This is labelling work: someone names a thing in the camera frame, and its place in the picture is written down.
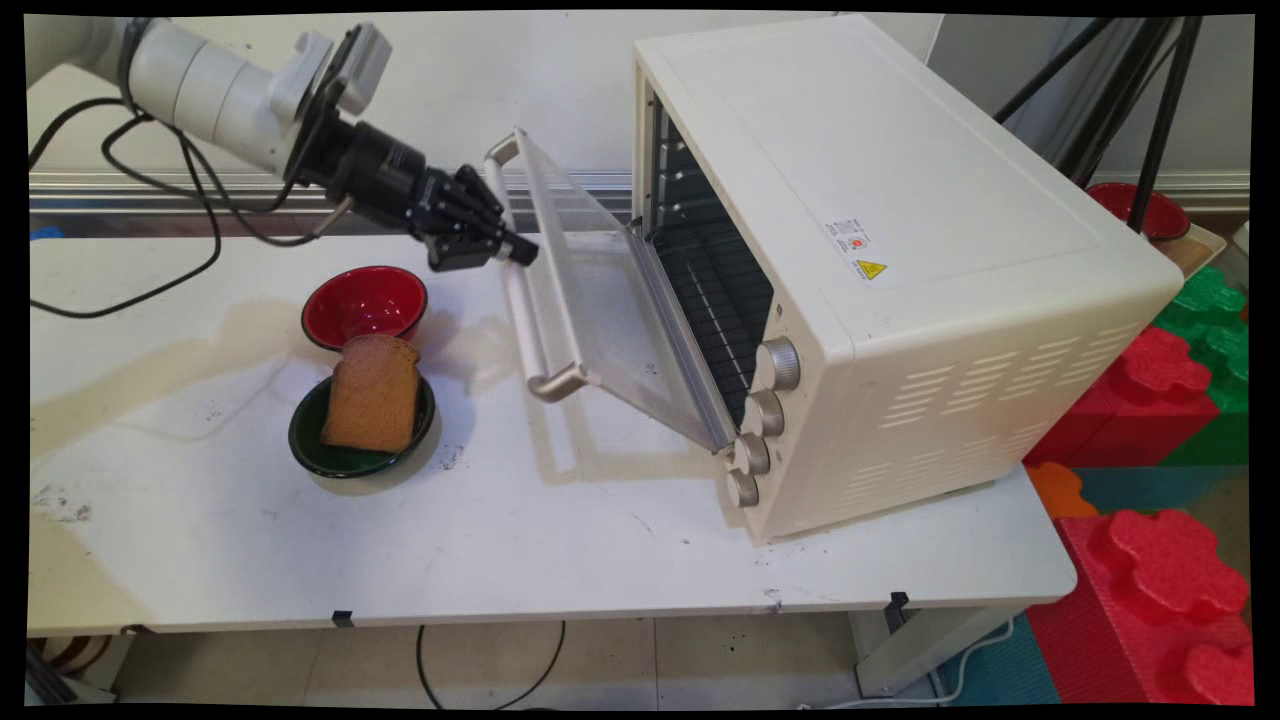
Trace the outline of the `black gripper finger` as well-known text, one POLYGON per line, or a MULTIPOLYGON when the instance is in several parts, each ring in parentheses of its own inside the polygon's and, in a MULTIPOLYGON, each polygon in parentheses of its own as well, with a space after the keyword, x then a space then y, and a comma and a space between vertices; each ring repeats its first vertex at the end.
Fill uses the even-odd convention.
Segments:
POLYGON ((428 265, 436 273, 484 266, 490 259, 532 265, 540 246, 504 227, 428 237, 428 265))
POLYGON ((420 177, 419 232, 502 240, 503 208, 471 165, 454 173, 425 167, 420 177))

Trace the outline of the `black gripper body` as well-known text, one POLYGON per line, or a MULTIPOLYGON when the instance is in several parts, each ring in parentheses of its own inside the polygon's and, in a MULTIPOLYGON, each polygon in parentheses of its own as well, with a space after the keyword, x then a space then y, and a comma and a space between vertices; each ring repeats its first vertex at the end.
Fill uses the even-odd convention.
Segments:
POLYGON ((416 149, 367 122, 329 111, 317 131, 317 186, 329 200, 393 231, 429 234, 442 222, 429 208, 440 172, 416 149))

